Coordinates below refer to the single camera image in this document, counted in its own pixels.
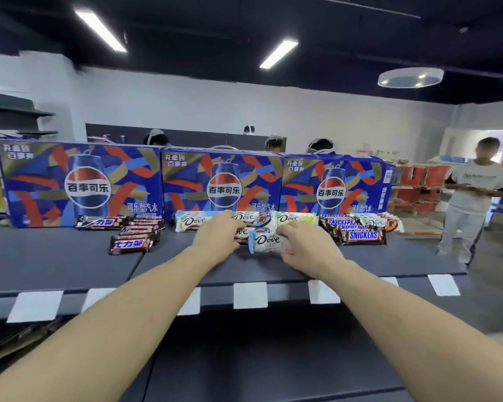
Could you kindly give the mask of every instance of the barcode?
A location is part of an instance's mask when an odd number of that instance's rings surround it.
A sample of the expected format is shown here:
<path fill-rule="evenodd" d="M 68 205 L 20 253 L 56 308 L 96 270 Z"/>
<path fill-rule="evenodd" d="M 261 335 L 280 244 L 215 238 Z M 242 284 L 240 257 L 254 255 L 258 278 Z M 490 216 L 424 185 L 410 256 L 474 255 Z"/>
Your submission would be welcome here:
<path fill-rule="evenodd" d="M 393 176 L 393 170 L 392 169 L 386 170 L 386 174 L 384 175 L 383 183 L 390 183 L 391 176 Z"/>

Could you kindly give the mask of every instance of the round ceiling light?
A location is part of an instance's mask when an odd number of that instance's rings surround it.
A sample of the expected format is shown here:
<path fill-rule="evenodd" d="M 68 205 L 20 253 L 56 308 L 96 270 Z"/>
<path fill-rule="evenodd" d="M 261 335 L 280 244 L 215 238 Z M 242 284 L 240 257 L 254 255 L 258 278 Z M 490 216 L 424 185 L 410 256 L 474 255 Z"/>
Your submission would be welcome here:
<path fill-rule="evenodd" d="M 443 79 L 443 70 L 436 67 L 403 67 L 378 76 L 378 86 L 392 89 L 417 89 L 437 85 Z"/>

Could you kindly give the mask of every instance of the ceiling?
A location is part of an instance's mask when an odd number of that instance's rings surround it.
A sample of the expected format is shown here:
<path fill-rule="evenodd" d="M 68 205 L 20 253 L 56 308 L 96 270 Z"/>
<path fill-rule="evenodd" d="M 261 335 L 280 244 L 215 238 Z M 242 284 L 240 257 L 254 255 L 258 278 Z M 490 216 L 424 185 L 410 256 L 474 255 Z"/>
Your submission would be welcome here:
<path fill-rule="evenodd" d="M 374 9 L 334 1 L 0 0 L 0 26 L 20 48 L 60 50 L 77 66 L 450 104 L 503 100 L 503 0 L 337 0 Z M 73 6 L 99 14 L 129 53 L 107 48 Z M 299 45 L 259 69 L 284 37 Z M 445 69 L 443 82 L 376 84 L 386 70 L 418 64 Z"/>

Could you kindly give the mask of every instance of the white pants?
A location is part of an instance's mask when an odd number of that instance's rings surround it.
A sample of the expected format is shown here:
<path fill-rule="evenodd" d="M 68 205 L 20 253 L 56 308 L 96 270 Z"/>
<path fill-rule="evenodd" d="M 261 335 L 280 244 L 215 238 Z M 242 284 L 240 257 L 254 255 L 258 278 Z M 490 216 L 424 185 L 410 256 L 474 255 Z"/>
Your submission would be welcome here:
<path fill-rule="evenodd" d="M 438 255 L 445 255 L 451 251 L 451 244 L 458 229 L 462 230 L 462 248 L 458 254 L 460 264 L 469 266 L 475 256 L 475 246 L 481 238 L 484 225 L 483 215 L 472 215 L 459 212 L 455 207 L 449 206 L 443 221 L 443 234 L 438 244 Z"/>

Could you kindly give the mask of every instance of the person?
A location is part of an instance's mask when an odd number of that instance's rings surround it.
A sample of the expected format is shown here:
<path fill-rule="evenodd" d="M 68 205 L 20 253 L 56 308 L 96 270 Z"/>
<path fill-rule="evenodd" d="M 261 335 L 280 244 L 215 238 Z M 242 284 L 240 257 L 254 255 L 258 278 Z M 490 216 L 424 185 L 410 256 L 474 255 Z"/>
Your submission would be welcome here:
<path fill-rule="evenodd" d="M 445 189 L 455 192 L 445 212 L 437 254 L 447 255 L 450 252 L 453 238 L 460 229 L 462 248 L 458 263 L 465 270 L 469 269 L 475 256 L 492 197 L 503 196 L 503 166 L 491 160 L 498 148 L 497 138 L 480 140 L 475 149 L 475 160 L 457 165 L 445 181 Z"/>
<path fill-rule="evenodd" d="M 0 402 L 117 401 L 201 278 L 239 247 L 233 237 L 244 226 L 230 210 L 204 223 L 181 254 L 114 290 L 3 372 Z M 503 402 L 502 346 L 345 259 L 319 226 L 292 222 L 278 232 L 293 249 L 283 260 L 339 295 L 416 402 Z"/>
<path fill-rule="evenodd" d="M 149 131 L 149 133 L 144 136 L 144 145 L 160 145 L 164 147 L 168 147 L 171 144 L 169 143 L 169 138 L 162 130 L 158 128 L 153 128 Z"/>
<path fill-rule="evenodd" d="M 335 154 L 334 141 L 328 138 L 317 138 L 308 145 L 307 154 L 323 151 L 323 154 Z"/>
<path fill-rule="evenodd" d="M 281 152 L 283 147 L 283 138 L 277 135 L 271 135 L 264 143 L 264 150 L 268 152 Z"/>

